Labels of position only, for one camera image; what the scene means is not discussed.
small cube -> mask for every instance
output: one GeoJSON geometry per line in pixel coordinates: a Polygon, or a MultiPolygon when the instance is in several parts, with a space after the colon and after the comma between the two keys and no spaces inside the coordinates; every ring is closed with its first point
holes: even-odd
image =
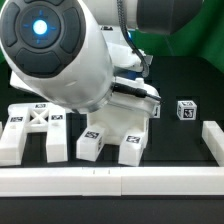
{"type": "Polygon", "coordinates": [[[196,120],[197,105],[192,100],[178,101],[177,116],[180,120],[196,120]]]}

white block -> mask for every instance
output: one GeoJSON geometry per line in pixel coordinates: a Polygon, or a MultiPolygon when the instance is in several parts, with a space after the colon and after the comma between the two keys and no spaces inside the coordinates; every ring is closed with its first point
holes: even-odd
{"type": "Polygon", "coordinates": [[[27,138],[25,125],[29,119],[28,108],[12,110],[0,141],[0,166],[21,164],[27,138]]]}
{"type": "Polygon", "coordinates": [[[49,111],[46,150],[49,163],[68,160],[66,112],[59,106],[49,111]]]}
{"type": "Polygon", "coordinates": [[[39,111],[39,109],[30,108],[32,120],[26,125],[27,133],[47,132],[48,122],[45,120],[49,116],[49,109],[39,111]]]}
{"type": "Polygon", "coordinates": [[[224,195],[224,168],[121,168],[122,195],[224,195]]]}
{"type": "Polygon", "coordinates": [[[224,166],[224,133],[215,121],[204,121],[202,138],[219,166],[224,166]]]}
{"type": "Polygon", "coordinates": [[[178,101],[177,116],[180,120],[196,120],[197,105],[192,100],[178,101]]]}
{"type": "Polygon", "coordinates": [[[83,168],[83,196],[120,196],[120,168],[83,168]]]}
{"type": "Polygon", "coordinates": [[[0,197],[82,195],[82,168],[1,169],[0,197]]]}
{"type": "Polygon", "coordinates": [[[105,144],[106,129],[99,126],[89,126],[78,139],[76,157],[95,162],[105,144]]]}
{"type": "Polygon", "coordinates": [[[54,104],[52,103],[19,103],[19,104],[11,104],[8,107],[8,114],[10,115],[14,109],[18,108],[29,108],[31,111],[36,111],[38,113],[42,113],[47,109],[50,109],[54,104]]]}
{"type": "Polygon", "coordinates": [[[119,164],[138,166],[144,149],[145,133],[128,131],[124,136],[119,152],[119,164]]]}

black surface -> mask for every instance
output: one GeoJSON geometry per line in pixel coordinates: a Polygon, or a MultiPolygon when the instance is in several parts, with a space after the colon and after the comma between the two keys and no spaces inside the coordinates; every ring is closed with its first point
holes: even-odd
{"type": "MultiPolygon", "coordinates": [[[[7,65],[0,67],[0,120],[5,124],[12,103],[42,99],[8,86],[7,65]]],[[[161,119],[150,121],[150,141],[140,166],[217,166],[201,139],[202,122],[224,124],[224,75],[200,58],[155,57],[147,83],[165,101],[161,119]],[[177,100],[198,105],[196,121],[180,121],[177,100]]],[[[118,166],[118,147],[106,146],[96,163],[75,159],[75,141],[86,127],[85,116],[68,115],[68,163],[46,163],[44,134],[28,136],[23,167],[118,166]]],[[[213,223],[224,219],[223,196],[129,196],[1,198],[0,216],[8,223],[213,223]]]]}
{"type": "Polygon", "coordinates": [[[11,3],[6,10],[3,20],[3,41],[8,47],[11,47],[17,42],[15,31],[16,18],[19,14],[19,7],[15,3],[11,3]]]}
{"type": "Polygon", "coordinates": [[[80,19],[75,8],[65,11],[63,17],[65,21],[65,32],[60,45],[65,52],[71,54],[80,38],[80,19]]]}

